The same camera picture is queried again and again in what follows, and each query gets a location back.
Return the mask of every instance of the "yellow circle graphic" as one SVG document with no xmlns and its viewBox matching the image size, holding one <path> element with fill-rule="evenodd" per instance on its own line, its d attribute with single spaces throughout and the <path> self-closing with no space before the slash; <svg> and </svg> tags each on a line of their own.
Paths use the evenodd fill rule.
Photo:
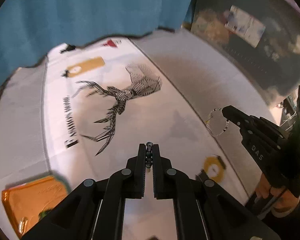
<svg viewBox="0 0 300 240">
<path fill-rule="evenodd" d="M 223 179 L 224 168 L 217 157 L 207 157 L 203 164 L 203 170 L 210 179 L 219 183 Z"/>
</svg>

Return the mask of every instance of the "metal ring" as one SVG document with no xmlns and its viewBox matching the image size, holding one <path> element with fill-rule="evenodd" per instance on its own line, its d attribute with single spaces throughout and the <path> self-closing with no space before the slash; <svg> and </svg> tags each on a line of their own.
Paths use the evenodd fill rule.
<svg viewBox="0 0 300 240">
<path fill-rule="evenodd" d="M 213 134 L 213 132 L 212 132 L 212 130 L 211 130 L 211 127 L 210 127 L 210 119 L 213 117 L 212 113 L 213 113 L 214 111 L 217 111 L 217 110 L 222 111 L 222 108 L 215 108 L 215 109 L 213 109 L 213 110 L 210 112 L 210 114 L 208 115 L 208 120 L 206 121 L 206 127 L 207 127 L 207 130 L 208 130 L 208 132 L 209 132 L 213 137 L 217 137 L 217 136 L 223 134 L 223 133 L 228 129 L 228 125 L 229 125 L 229 119 L 227 119 L 227 120 L 226 120 L 226 126 L 225 126 L 225 128 L 222 130 L 222 132 L 219 133 L 219 134 L 217 134 L 217 135 L 214 135 L 214 134 Z"/>
</svg>

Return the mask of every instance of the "poster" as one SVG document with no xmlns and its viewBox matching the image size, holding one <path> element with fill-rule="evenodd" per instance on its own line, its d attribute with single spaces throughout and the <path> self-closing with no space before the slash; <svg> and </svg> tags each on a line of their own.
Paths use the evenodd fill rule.
<svg viewBox="0 0 300 240">
<path fill-rule="evenodd" d="M 231 6 L 225 27 L 254 48 L 266 29 L 262 22 L 234 5 Z"/>
<path fill-rule="evenodd" d="M 109 178 L 137 155 L 140 143 L 151 141 L 192 179 L 208 157 L 220 156 L 226 166 L 220 185 L 239 202 L 247 200 L 205 125 L 132 41 L 113 37 L 60 53 L 66 47 L 48 54 L 44 129 L 51 169 L 72 189 L 87 178 Z M 154 199 L 150 171 L 144 198 L 126 200 L 123 239 L 153 235 L 176 238 L 172 200 Z"/>
</svg>

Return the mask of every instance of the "blue curtain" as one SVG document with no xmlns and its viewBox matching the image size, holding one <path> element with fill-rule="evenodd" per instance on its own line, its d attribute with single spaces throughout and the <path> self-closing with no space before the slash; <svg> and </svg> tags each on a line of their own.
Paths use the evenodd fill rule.
<svg viewBox="0 0 300 240">
<path fill-rule="evenodd" d="M 111 34 L 176 29 L 191 0 L 6 0 L 0 8 L 0 85 L 51 48 Z"/>
</svg>

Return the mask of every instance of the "printed deer antler graphic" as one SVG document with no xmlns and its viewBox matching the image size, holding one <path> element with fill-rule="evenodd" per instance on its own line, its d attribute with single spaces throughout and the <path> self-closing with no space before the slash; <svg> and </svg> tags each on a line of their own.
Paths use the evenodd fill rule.
<svg viewBox="0 0 300 240">
<path fill-rule="evenodd" d="M 161 89 L 160 78 L 152 73 L 152 71 L 143 64 L 129 64 L 126 66 L 126 70 L 130 74 L 131 85 L 125 89 L 117 89 L 116 87 L 107 87 L 103 89 L 100 85 L 93 81 L 78 81 L 77 83 L 84 83 L 77 92 L 72 96 L 75 97 L 81 90 L 85 88 L 94 89 L 87 97 L 94 94 L 103 95 L 104 97 L 112 96 L 116 99 L 116 103 L 113 107 L 108 109 L 108 113 L 105 118 L 95 121 L 95 123 L 109 122 L 104 128 L 104 132 L 96 137 L 82 135 L 85 138 L 99 142 L 106 140 L 106 143 L 101 147 L 96 155 L 103 152 L 103 150 L 109 145 L 115 133 L 115 122 L 117 114 L 124 112 L 126 103 L 128 100 L 135 99 L 138 97 L 145 97 Z"/>
</svg>

